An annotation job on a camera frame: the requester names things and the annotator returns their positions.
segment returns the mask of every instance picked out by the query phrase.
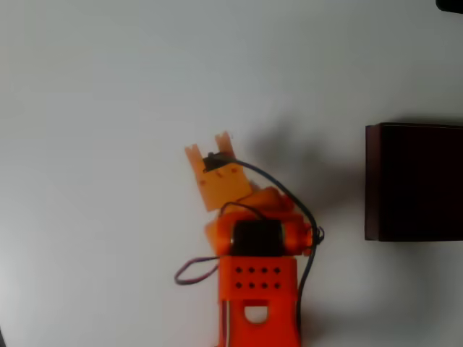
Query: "wire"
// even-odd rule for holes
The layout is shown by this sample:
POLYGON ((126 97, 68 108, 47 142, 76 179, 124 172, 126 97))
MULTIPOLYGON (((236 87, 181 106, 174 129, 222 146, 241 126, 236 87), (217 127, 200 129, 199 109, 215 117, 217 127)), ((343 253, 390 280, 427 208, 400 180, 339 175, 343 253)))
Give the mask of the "wire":
POLYGON ((312 246, 311 246, 312 251, 307 259, 307 264, 305 266, 304 272, 302 273, 301 281, 300 281, 299 288, 297 291, 296 324, 297 324, 297 329, 299 330, 299 332, 301 332, 302 293, 304 292, 305 281, 307 280, 310 269, 312 268, 313 260, 315 259, 315 252, 317 250, 317 245, 320 242, 322 242, 322 240, 325 238, 325 231, 317 227, 317 222, 315 218, 313 217, 312 213, 309 211, 309 209, 306 208, 305 205, 296 196, 294 196, 294 194, 292 194, 282 183, 280 183, 280 181, 275 179, 269 173, 266 173, 264 170, 262 170, 261 168, 258 168, 257 166, 246 163, 244 161, 237 160, 236 158, 230 157, 228 155, 211 153, 209 156, 213 157, 216 160, 222 160, 227 163, 238 164, 240 166, 253 170, 254 172, 257 172, 261 176, 265 177, 271 183, 276 185, 285 195, 287 195, 295 203, 295 205, 302 211, 302 213, 304 213, 307 219, 310 221, 310 224, 312 225, 312 246))
POLYGON ((218 265, 214 266, 211 270, 206 272, 204 275, 201 275, 199 277, 195 278, 188 278, 186 280, 182 280, 180 276, 182 273, 185 272, 187 268, 190 267, 190 265, 199 263, 199 262, 208 262, 210 260, 216 260, 218 257, 199 257, 199 258, 193 258, 191 260, 188 260, 176 273, 174 276, 175 283, 178 284, 179 286, 189 286, 191 284, 196 284, 199 282, 202 282, 206 278, 210 277, 213 273, 215 273, 218 269, 218 265))
POLYGON ((257 208, 255 207, 252 207, 252 206, 248 206, 248 205, 245 205, 245 204, 242 204, 240 202, 235 202, 235 201, 228 201, 224 204, 224 206, 222 206, 222 208, 220 209, 220 213, 218 215, 223 215, 226 208, 230 205, 233 205, 233 206, 240 206, 240 207, 243 207, 243 208, 246 208, 247 210, 251 211, 251 212, 254 212, 254 214, 256 216, 258 216, 260 219, 267 219, 267 217, 264 216, 264 214, 259 211, 257 208))

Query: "dark box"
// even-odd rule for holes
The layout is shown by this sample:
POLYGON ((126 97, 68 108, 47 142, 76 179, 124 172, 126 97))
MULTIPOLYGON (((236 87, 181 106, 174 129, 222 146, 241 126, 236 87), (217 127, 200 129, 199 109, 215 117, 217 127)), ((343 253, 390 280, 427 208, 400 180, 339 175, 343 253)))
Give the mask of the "dark box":
POLYGON ((463 240, 463 127, 366 128, 365 239, 463 240))

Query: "purple wire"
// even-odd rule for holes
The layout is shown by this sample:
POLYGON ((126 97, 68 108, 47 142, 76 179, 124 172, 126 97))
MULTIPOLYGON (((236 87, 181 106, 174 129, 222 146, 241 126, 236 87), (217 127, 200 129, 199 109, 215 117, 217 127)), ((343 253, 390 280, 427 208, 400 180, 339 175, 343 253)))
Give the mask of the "purple wire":
POLYGON ((212 270, 206 272, 204 275, 201 275, 199 277, 195 278, 188 278, 186 280, 182 280, 179 277, 186 271, 187 268, 190 267, 190 265, 196 264, 198 262, 208 262, 210 260, 216 260, 218 257, 199 257, 199 258, 193 258, 191 260, 188 260, 176 273, 174 276, 175 283, 178 284, 179 286, 188 286, 190 284, 196 284, 201 282, 202 280, 205 280, 209 276, 211 276, 213 273, 215 273, 218 269, 218 265, 214 266, 212 270))

